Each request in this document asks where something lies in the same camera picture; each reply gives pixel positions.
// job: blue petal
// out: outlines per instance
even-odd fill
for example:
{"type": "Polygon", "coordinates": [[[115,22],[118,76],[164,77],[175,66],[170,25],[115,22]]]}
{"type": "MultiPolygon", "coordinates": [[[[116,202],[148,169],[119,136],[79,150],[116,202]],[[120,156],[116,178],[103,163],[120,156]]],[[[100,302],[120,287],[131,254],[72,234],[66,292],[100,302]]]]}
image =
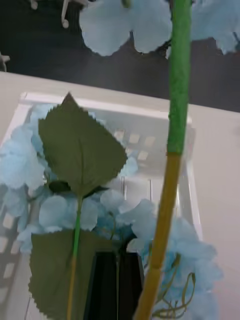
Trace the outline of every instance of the blue petal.
{"type": "Polygon", "coordinates": [[[47,186],[40,186],[36,190],[28,190],[30,198],[34,199],[40,206],[47,198],[51,197],[53,193],[47,186]]]}
{"type": "Polygon", "coordinates": [[[16,128],[0,150],[0,182],[19,189],[24,184],[35,190],[44,184],[44,167],[32,146],[33,132],[26,126],[16,128]]]}
{"type": "Polygon", "coordinates": [[[119,214],[116,221],[119,225],[132,225],[132,231],[138,238],[150,242],[156,228],[154,210],[155,205],[151,201],[143,199],[131,211],[119,214]]]}
{"type": "Polygon", "coordinates": [[[44,148],[42,140],[39,136],[39,119],[45,119],[48,112],[54,108],[53,104],[45,103],[45,104],[37,104],[32,108],[29,127],[31,128],[32,135],[32,144],[40,155],[44,155],[44,148]]]}
{"type": "Polygon", "coordinates": [[[95,53],[110,56],[130,36],[130,11],[120,0],[89,2],[80,12],[79,24],[85,45],[95,53]]]}
{"type": "Polygon", "coordinates": [[[217,252],[216,249],[207,243],[200,241],[177,240],[174,250],[179,254],[189,258],[196,259],[213,259],[217,252]]]}
{"type": "Polygon", "coordinates": [[[29,208],[25,187],[20,189],[8,189],[4,195],[3,202],[7,211],[13,217],[20,217],[17,223],[17,231],[22,232],[28,223],[29,208]]]}
{"type": "Polygon", "coordinates": [[[20,189],[8,189],[3,197],[7,211],[13,217],[28,215],[27,194],[24,187],[20,189]]]}
{"type": "Polygon", "coordinates": [[[41,205],[39,223],[47,232],[53,232],[53,227],[73,229],[76,211],[77,207],[75,210],[69,211],[68,203],[62,196],[53,195],[41,205]]]}
{"type": "Polygon", "coordinates": [[[33,224],[28,224],[26,229],[22,231],[17,236],[17,241],[23,242],[20,247],[20,251],[25,254],[30,254],[33,248],[31,236],[32,234],[43,234],[44,229],[39,225],[39,223],[35,222],[33,224]]]}
{"type": "Polygon", "coordinates": [[[132,24],[136,50],[145,54],[156,50],[172,34],[169,3],[165,0],[133,0],[132,24]]]}
{"type": "Polygon", "coordinates": [[[124,203],[124,196],[113,189],[105,191],[100,198],[101,204],[106,208],[107,211],[116,215],[119,207],[124,203]]]}
{"type": "Polygon", "coordinates": [[[92,231],[98,221],[98,205],[90,198],[86,198],[82,202],[80,227],[83,230],[92,231]]]}
{"type": "Polygon", "coordinates": [[[125,165],[123,166],[122,170],[119,173],[120,177],[129,177],[134,175],[138,171],[138,163],[137,160],[133,157],[130,156],[127,158],[127,161],[125,165]]]}
{"type": "Polygon", "coordinates": [[[222,34],[221,36],[215,37],[216,46],[221,49],[225,55],[228,52],[235,52],[238,41],[232,32],[222,34]]]}
{"type": "Polygon", "coordinates": [[[213,262],[199,259],[195,262],[196,291],[209,291],[216,281],[223,279],[222,270],[213,262]]]}
{"type": "Polygon", "coordinates": [[[215,38],[223,54],[236,51],[240,23],[239,0],[198,1],[192,5],[191,38],[201,40],[215,38]]]}

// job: white table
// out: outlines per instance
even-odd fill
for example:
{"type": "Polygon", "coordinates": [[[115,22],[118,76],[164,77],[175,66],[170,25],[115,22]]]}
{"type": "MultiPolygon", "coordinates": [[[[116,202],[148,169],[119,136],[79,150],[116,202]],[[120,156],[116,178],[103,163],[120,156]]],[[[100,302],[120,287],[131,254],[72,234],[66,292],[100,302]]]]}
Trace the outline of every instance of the white table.
{"type": "MultiPolygon", "coordinates": [[[[0,72],[0,141],[20,93],[42,92],[167,111],[169,101],[0,72]]],[[[196,128],[193,168],[204,240],[218,250],[224,280],[217,284],[220,319],[240,313],[240,113],[189,105],[196,128]]]]}

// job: green leaf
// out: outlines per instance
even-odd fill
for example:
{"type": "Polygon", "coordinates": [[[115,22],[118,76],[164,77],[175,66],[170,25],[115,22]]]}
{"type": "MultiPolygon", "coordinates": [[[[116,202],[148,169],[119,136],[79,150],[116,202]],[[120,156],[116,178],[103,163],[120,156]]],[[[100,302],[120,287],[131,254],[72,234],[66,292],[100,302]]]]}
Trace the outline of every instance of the green leaf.
{"type": "MultiPolygon", "coordinates": [[[[48,188],[51,190],[52,193],[54,194],[61,194],[64,192],[70,192],[71,188],[69,187],[69,184],[65,181],[51,181],[48,185],[48,188]]],[[[101,192],[101,191],[106,191],[108,188],[104,186],[97,186],[95,189],[93,189],[90,193],[86,194],[84,198],[90,197],[95,193],[101,192]]]]}
{"type": "Polygon", "coordinates": [[[38,130],[52,171],[78,195],[105,185],[127,161],[121,144],[70,94],[39,120],[38,130]]]}
{"type": "MultiPolygon", "coordinates": [[[[66,320],[74,233],[65,230],[33,234],[29,291],[41,313],[66,320]]],[[[94,232],[80,231],[73,293],[72,319],[82,320],[93,258],[97,251],[117,251],[115,244],[94,232]]]]}
{"type": "Polygon", "coordinates": [[[63,192],[69,192],[71,191],[71,188],[69,187],[69,184],[65,181],[51,181],[48,185],[48,188],[53,192],[54,194],[60,194],[63,192]]]}

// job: white plastic basket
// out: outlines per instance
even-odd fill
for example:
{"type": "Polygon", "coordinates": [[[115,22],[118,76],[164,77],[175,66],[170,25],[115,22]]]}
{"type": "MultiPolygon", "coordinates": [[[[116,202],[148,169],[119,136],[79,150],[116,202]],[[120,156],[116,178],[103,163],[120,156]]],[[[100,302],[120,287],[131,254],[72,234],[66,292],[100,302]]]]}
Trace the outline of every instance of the white plastic basket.
{"type": "MultiPolygon", "coordinates": [[[[63,96],[25,92],[21,95],[3,142],[12,131],[23,124],[36,104],[60,104],[63,96]]],[[[76,99],[83,108],[95,112],[97,119],[106,122],[112,134],[122,138],[128,151],[134,151],[139,170],[135,177],[116,179],[112,187],[124,192],[126,199],[136,205],[143,198],[159,202],[166,163],[168,114],[155,109],[76,99]]],[[[187,120],[185,150],[177,188],[176,214],[194,225],[202,239],[197,196],[192,166],[195,130],[187,120]]],[[[28,291],[31,276],[29,257],[19,253],[17,221],[2,204],[4,187],[0,189],[0,319],[40,320],[40,315],[28,291]]]]}

